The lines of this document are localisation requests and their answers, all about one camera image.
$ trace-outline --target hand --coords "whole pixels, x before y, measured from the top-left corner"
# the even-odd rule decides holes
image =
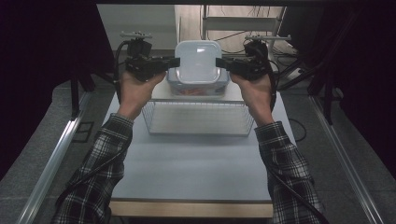
[[[151,99],[154,87],[163,81],[165,76],[166,72],[163,72],[147,82],[141,82],[125,71],[120,77],[121,103],[117,113],[129,119],[136,119],[143,106]]]
[[[231,80],[241,89],[242,98],[257,126],[273,123],[271,113],[271,81],[268,75],[255,81],[231,74]]]

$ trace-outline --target floor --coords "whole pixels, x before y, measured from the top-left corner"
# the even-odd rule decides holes
[[[212,7],[209,15],[231,15],[241,13],[258,13],[258,8],[246,7]],[[266,16],[268,8],[261,8],[261,13]],[[183,23],[188,27],[180,31],[181,40],[199,38],[199,7],[188,7],[182,11]],[[272,8],[270,15],[275,14]],[[210,32],[209,37],[221,38],[226,33]],[[234,36],[233,39],[221,41],[223,49],[238,51],[242,46],[245,35]],[[278,43],[276,47],[283,52],[293,52],[294,49],[285,43]],[[54,212],[54,202],[64,189],[65,182],[73,174],[74,170],[83,160],[86,151],[92,142],[93,134],[101,126],[108,105],[114,95],[113,86],[101,78],[92,76],[96,89],[91,93],[91,99],[85,109],[81,122],[92,125],[92,134],[78,133],[74,136],[74,142],[64,156],[61,168],[52,181],[42,205],[37,208],[34,223],[49,223]],[[281,79],[281,83],[288,81],[290,77]],[[310,162],[310,172],[316,181],[316,189],[323,201],[325,216],[330,223],[374,223],[366,216],[361,204],[361,198],[356,193],[348,178],[347,172],[337,156],[331,138],[328,137],[322,126],[318,113],[312,104],[311,98],[306,92],[309,79],[281,92],[287,113],[293,129],[294,137],[301,139],[297,143],[298,148]],[[37,127],[24,151],[8,171],[5,178],[0,182],[0,223],[15,223],[21,215],[35,183],[41,175],[52,150],[56,147],[64,127],[70,119],[71,112],[70,85],[68,82],[58,86],[53,93],[53,103],[46,116]],[[367,142],[349,122],[344,115],[338,102],[332,104],[333,128],[356,173],[359,175],[369,195],[373,199],[378,213],[383,222],[396,223],[394,202],[396,202],[396,183],[381,160],[375,155]],[[113,217],[112,223],[265,223],[263,219],[185,219],[185,218],[120,218]]]

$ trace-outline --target wire basket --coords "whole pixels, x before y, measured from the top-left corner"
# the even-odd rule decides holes
[[[253,117],[243,102],[151,100],[143,108],[150,134],[248,136]]]

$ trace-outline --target container lid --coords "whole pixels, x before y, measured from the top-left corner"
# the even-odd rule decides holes
[[[221,58],[221,47],[215,41],[182,41],[176,46],[175,56],[180,58],[176,76],[183,84],[212,84],[221,75],[221,69],[216,67],[216,58]]]

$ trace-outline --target plaid sleeve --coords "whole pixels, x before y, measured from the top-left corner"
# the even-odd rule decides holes
[[[118,114],[110,115],[109,120],[96,134],[90,151],[68,182],[68,186],[78,182],[84,175],[112,158],[119,151],[125,152],[68,194],[51,223],[104,222],[111,193],[123,178],[125,149],[132,141],[132,127],[131,120]]]
[[[322,212],[313,178],[308,172],[308,163],[297,147],[290,142],[282,122],[264,125],[255,131],[260,154],[267,169],[272,169],[287,185]],[[268,189],[274,205],[274,223],[320,223],[285,187],[278,184],[270,173]]]

